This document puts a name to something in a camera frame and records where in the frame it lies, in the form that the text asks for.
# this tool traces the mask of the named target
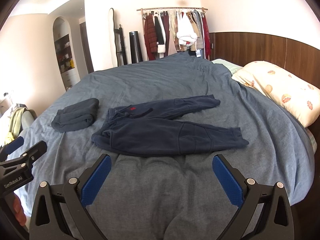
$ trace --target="floral pillow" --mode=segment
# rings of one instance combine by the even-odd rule
[[[251,62],[233,74],[232,79],[260,91],[287,109],[304,127],[320,114],[320,90],[272,63]]]

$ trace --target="clothing rack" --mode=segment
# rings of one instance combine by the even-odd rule
[[[144,34],[143,11],[146,11],[146,10],[155,10],[155,9],[198,9],[198,10],[202,10],[203,12],[204,12],[205,10],[208,10],[207,8],[203,8],[203,7],[154,7],[154,8],[140,8],[140,9],[137,9],[137,11],[141,11],[141,20],[142,20],[143,34]]]

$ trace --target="gray bedsheet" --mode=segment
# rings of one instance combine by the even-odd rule
[[[240,127],[250,143],[246,148],[142,158],[110,153],[90,141],[109,107],[206,94],[214,94],[220,106],[179,120]],[[67,133],[51,127],[58,109],[92,97],[100,100],[100,108],[91,127]],[[112,170],[94,204],[87,207],[109,240],[216,239],[236,211],[212,172],[217,153],[258,183],[282,181],[291,204],[305,197],[314,176],[310,139],[294,117],[258,91],[232,80],[225,66],[186,53],[86,76],[43,112],[24,138],[24,147],[11,158],[39,140],[48,144],[47,153],[34,164],[35,179],[17,191],[28,215],[41,181],[64,183],[102,153],[111,156]]]

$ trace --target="human hand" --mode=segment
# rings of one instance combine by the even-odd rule
[[[22,227],[25,226],[25,224],[27,222],[27,218],[23,212],[23,207],[21,205],[21,201],[16,194],[14,194],[13,210],[15,212],[14,216],[16,217],[16,220],[19,222],[19,224]]]

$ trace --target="navy sweatpants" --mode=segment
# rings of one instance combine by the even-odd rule
[[[209,95],[110,108],[91,140],[111,152],[144,157],[206,153],[249,144],[240,128],[172,120],[219,104]]]

